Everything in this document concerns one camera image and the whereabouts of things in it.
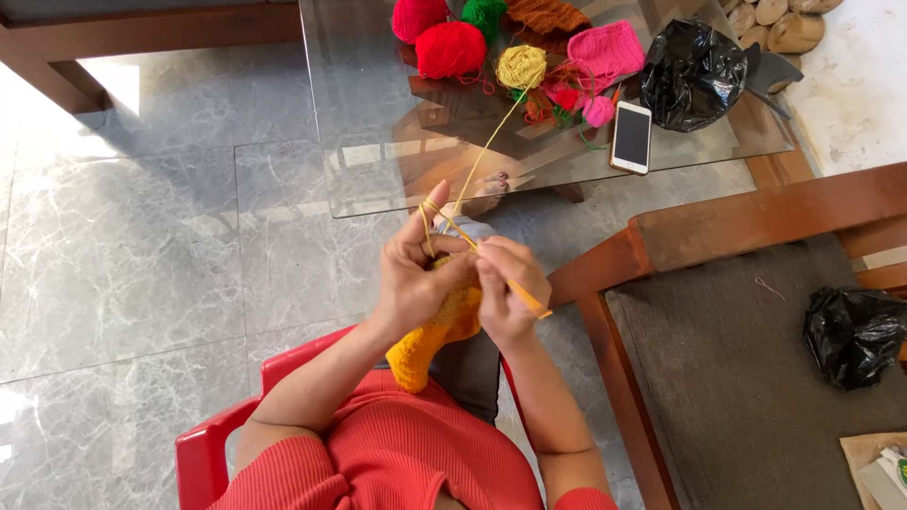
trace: sleeve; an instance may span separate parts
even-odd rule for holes
[[[619,510],[611,496],[593,487],[568,491],[554,504],[554,510]]]
[[[295,436],[261,452],[210,510],[344,510],[348,493],[321,441]]]

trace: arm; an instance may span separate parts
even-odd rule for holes
[[[445,203],[450,188],[442,181],[429,195]],[[433,211],[426,211],[431,224]],[[337,407],[365,374],[406,333],[424,324],[441,307],[444,296],[465,278],[474,255],[458,254],[439,270],[426,271],[429,249],[423,217],[410,216],[381,252],[381,287],[371,316],[336,344],[297,368],[272,389],[242,428],[236,469],[248,466],[261,452],[293,436],[320,440]],[[456,253],[469,244],[433,235],[435,250]]]
[[[535,334],[536,318],[507,290],[505,280],[513,278],[547,303],[551,286],[544,273],[528,248],[502,237],[481,243],[479,257],[480,319],[511,367],[548,507],[555,508],[575,488],[593,487],[609,494],[599,450],[561,372]]]

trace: hand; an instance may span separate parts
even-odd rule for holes
[[[428,196],[443,205],[449,195],[450,186],[441,181]],[[435,212],[424,209],[431,226]],[[432,234],[432,247],[436,255],[459,254],[438,270],[426,270],[431,251],[425,240],[422,213],[415,211],[381,250],[381,289],[370,320],[392,331],[394,342],[437,313],[444,296],[473,270],[475,255],[468,253],[470,245],[466,240]]]
[[[488,336],[501,351],[531,338],[538,319],[506,283],[507,279],[515,280],[542,306],[548,306],[551,285],[529,248],[505,237],[493,236],[479,242],[479,259],[475,265],[482,284],[479,321]]]

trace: gray marble floor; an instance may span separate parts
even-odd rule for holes
[[[0,68],[21,99],[0,117],[0,508],[176,508],[173,438],[258,393],[264,359],[358,322],[405,216],[331,219],[299,44],[84,64],[115,109],[73,118]],[[753,187],[728,162],[486,220],[553,270],[634,214]],[[577,310],[540,333],[641,509]],[[534,463],[506,385],[498,427]]]

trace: green yarn ball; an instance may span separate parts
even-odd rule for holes
[[[469,0],[463,6],[460,21],[479,29],[485,38],[485,46],[491,47],[498,38],[498,22],[507,12],[502,0]]]

